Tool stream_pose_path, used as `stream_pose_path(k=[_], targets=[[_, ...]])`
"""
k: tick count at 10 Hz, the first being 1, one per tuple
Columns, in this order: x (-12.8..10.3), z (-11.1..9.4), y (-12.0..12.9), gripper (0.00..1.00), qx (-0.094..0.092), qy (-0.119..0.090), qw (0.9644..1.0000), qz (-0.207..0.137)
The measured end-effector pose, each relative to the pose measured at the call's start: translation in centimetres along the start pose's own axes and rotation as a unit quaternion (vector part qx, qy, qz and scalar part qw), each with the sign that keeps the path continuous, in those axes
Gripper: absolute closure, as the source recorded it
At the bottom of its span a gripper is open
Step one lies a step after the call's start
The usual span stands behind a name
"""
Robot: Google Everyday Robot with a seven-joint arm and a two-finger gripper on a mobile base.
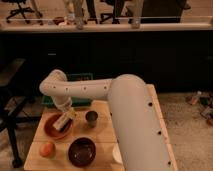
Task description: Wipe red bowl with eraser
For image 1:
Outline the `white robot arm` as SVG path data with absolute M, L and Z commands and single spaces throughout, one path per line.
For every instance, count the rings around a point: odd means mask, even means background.
M 125 171 L 174 171 L 154 103 L 140 77 L 123 74 L 70 82 L 63 71 L 55 69 L 39 90 L 67 117 L 73 116 L 73 97 L 106 100 Z

